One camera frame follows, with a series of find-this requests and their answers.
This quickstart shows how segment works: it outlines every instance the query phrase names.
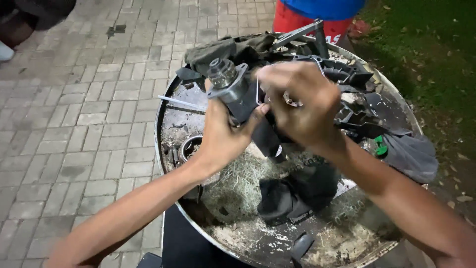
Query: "dirty cloth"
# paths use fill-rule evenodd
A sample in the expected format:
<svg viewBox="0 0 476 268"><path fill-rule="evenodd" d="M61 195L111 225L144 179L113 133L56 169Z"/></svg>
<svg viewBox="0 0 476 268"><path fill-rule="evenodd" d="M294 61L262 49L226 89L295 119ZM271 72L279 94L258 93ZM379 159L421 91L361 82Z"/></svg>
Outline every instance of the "dirty cloth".
<svg viewBox="0 0 476 268"><path fill-rule="evenodd" d="M218 41L188 49L184 59L192 70L206 76L212 60L222 58L232 60L235 65L243 62L249 64L258 60L261 54L267 54L275 39L269 33L235 38L225 36Z"/></svg>
<svg viewBox="0 0 476 268"><path fill-rule="evenodd" d="M276 225L310 210L318 212L336 195L337 180L335 169L320 163L292 172L284 179L260 180L258 213L267 224Z"/></svg>
<svg viewBox="0 0 476 268"><path fill-rule="evenodd" d="M383 135L387 155L383 160L418 183L430 183L436 177L438 160L433 143L410 130L392 130Z"/></svg>

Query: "red container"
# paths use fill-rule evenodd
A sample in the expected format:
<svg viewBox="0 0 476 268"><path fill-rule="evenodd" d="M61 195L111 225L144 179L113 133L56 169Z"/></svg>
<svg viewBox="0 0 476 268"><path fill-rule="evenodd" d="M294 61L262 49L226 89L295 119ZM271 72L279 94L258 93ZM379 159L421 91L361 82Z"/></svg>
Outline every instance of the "red container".
<svg viewBox="0 0 476 268"><path fill-rule="evenodd" d="M341 37L347 33L347 28L352 23L353 18L343 21L324 21L324 33L326 41L336 44ZM276 1L276 11L274 14L273 31L289 32L311 24L314 20L297 14L287 8L280 0Z"/></svg>

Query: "gray cloth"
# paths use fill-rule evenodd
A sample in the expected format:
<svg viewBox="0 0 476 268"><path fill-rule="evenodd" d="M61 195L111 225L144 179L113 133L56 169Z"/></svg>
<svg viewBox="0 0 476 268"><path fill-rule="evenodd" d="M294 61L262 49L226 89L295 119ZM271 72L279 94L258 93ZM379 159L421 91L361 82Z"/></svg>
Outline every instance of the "gray cloth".
<svg viewBox="0 0 476 268"><path fill-rule="evenodd" d="M188 49L184 59L185 63L190 64L192 70L207 76L208 66L212 60L222 58L232 60L235 65L242 62L249 64L258 60L261 53L268 53L275 39L269 33L236 38L225 36L218 41Z"/></svg>
<svg viewBox="0 0 476 268"><path fill-rule="evenodd" d="M438 171L435 148L424 135L411 137L410 130L402 129L384 134L387 155L383 159L387 164L418 183L430 183Z"/></svg>

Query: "metal rod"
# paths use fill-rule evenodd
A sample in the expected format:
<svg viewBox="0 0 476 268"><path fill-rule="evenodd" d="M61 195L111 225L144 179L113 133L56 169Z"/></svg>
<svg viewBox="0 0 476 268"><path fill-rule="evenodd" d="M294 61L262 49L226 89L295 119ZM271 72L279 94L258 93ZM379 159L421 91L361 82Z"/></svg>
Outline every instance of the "metal rod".
<svg viewBox="0 0 476 268"><path fill-rule="evenodd" d="M197 109L198 111L205 112L205 111L207 110L206 107L198 106L198 105L193 104L193 103L188 103L188 102L184 102L184 101L179 101L179 100L172 99L172 98L169 98L169 97L166 97L166 96L161 96L161 95L159 95L158 97L159 97L159 99L162 99L162 100L166 100L166 101L169 101L169 102L179 103L179 104L183 104L183 105L187 105L187 106L193 107L193 108Z"/></svg>

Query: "grass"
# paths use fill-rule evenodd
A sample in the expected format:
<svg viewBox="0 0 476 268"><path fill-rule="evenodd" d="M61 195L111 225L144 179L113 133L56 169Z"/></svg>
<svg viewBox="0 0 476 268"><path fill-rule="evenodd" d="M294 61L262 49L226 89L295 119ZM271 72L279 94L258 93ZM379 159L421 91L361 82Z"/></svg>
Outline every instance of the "grass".
<svg viewBox="0 0 476 268"><path fill-rule="evenodd" d="M381 29L353 41L357 55L415 105L441 162L476 159L474 10L468 0L368 0L358 17Z"/></svg>

